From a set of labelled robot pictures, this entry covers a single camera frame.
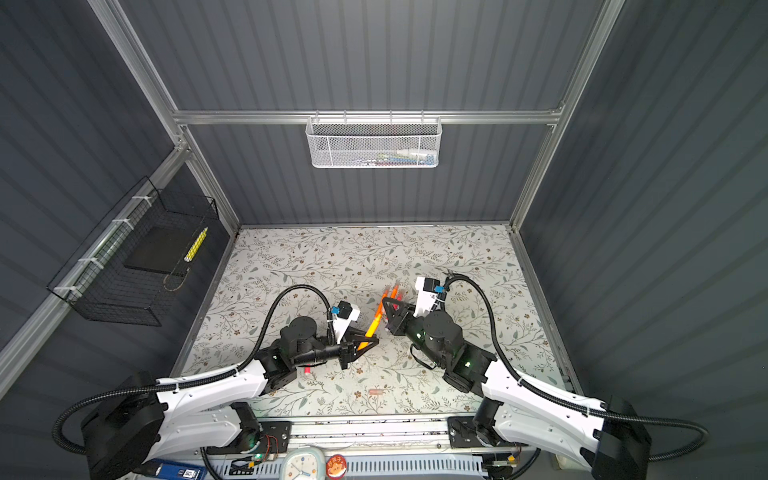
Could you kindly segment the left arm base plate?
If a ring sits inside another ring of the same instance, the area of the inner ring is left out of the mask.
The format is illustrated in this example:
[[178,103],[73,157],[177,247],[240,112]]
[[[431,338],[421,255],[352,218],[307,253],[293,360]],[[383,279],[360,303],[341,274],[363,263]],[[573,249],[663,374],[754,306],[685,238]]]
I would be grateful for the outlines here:
[[272,455],[285,453],[291,438],[292,423],[288,421],[261,422],[258,429],[246,428],[223,447],[207,447],[208,455]]

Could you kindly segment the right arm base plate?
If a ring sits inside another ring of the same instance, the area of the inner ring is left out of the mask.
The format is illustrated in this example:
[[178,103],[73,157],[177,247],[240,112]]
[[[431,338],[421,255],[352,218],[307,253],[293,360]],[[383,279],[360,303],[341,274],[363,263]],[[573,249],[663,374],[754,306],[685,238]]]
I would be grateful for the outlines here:
[[527,444],[502,440],[495,434],[478,433],[472,415],[450,416],[446,419],[450,446],[454,449],[467,448],[510,448],[527,447]]

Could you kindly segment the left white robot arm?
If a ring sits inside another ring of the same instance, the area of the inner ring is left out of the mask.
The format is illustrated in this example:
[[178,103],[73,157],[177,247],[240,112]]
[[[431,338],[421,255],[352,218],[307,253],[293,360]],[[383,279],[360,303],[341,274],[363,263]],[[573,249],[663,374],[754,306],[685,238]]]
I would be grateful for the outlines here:
[[194,449],[258,459],[276,454],[285,446],[260,424],[250,400],[291,383],[304,366],[336,359],[346,368],[378,342],[356,328],[330,340],[318,335],[314,319],[300,316],[246,365],[160,383],[137,374],[124,383],[137,393],[101,401],[81,423],[89,475],[118,479]]

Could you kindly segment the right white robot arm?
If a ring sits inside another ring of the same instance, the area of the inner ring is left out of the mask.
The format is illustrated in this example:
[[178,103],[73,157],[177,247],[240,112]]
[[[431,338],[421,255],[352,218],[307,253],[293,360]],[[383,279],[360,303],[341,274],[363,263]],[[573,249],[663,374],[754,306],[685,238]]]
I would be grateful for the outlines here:
[[494,353],[465,340],[461,327],[443,310],[421,312],[392,298],[384,299],[383,308],[393,335],[410,340],[453,388],[481,397],[473,423],[483,444],[527,444],[575,462],[595,479],[646,477],[651,447],[647,430],[600,416],[630,413],[629,403],[605,403],[512,374]]

